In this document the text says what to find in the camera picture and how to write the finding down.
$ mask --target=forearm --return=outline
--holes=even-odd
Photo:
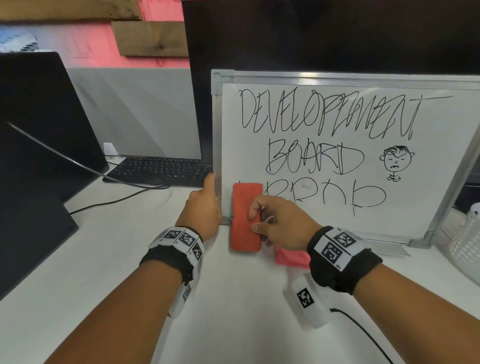
[[[380,264],[354,297],[408,364],[470,364],[480,358],[480,321]]]
[[[65,339],[47,364],[149,364],[182,277],[158,261],[141,264]]]

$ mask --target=stick figure drawing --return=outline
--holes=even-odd
[[[393,182],[401,180],[397,172],[407,168],[414,155],[415,153],[411,153],[406,146],[391,146],[385,149],[383,155],[380,156],[380,160],[384,162],[386,170],[392,172],[387,180]]]

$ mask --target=whiteboard frame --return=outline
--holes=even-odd
[[[315,85],[390,88],[428,88],[480,91],[480,76],[460,75],[414,75],[414,74],[371,74],[371,73],[323,73],[323,72],[257,72],[236,70],[212,70],[212,125],[213,125],[213,170],[216,175],[216,194],[222,198],[222,93],[224,83],[261,85]],[[385,242],[429,248],[432,238],[455,202],[475,161],[480,154],[479,126],[437,208],[435,215],[422,239],[380,234],[361,234],[371,242]],[[224,216],[230,222],[230,216]]]

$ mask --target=desk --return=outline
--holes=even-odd
[[[132,194],[137,189],[98,179],[66,204],[69,211]],[[79,231],[0,301],[0,363],[42,363],[66,336],[137,266],[149,243],[173,225],[192,189],[148,191],[74,215]],[[160,359],[177,363],[385,363],[356,326],[336,314],[314,330],[299,320],[282,290],[299,270],[276,266],[273,250],[228,250],[220,227],[201,280],[174,320]],[[480,288],[436,248],[408,249],[412,258],[385,263],[480,317]],[[347,311],[402,361],[352,297],[329,292],[331,307]]]

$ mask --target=wooden plank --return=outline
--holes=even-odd
[[[112,22],[122,56],[188,57],[183,22]]]
[[[138,0],[0,0],[0,21],[141,20]]]

